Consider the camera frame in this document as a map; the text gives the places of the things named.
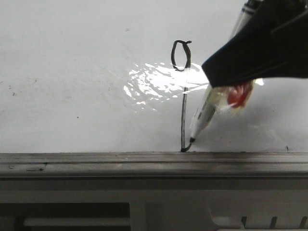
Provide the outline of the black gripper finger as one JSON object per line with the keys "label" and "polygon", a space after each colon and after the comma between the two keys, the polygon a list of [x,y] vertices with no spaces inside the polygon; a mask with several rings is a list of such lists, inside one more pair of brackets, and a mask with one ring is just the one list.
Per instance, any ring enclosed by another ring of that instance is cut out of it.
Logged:
{"label": "black gripper finger", "polygon": [[308,2],[249,0],[250,16],[202,69],[213,87],[257,78],[308,77]]}

